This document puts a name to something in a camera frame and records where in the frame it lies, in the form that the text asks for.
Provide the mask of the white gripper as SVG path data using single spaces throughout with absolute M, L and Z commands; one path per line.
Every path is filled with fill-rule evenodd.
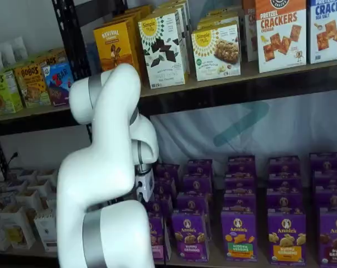
M 154 175 L 153 171 L 139 173 L 135 177 L 136 180 L 136 194 L 139 200 L 148 202 L 151 199 L 154 190 Z

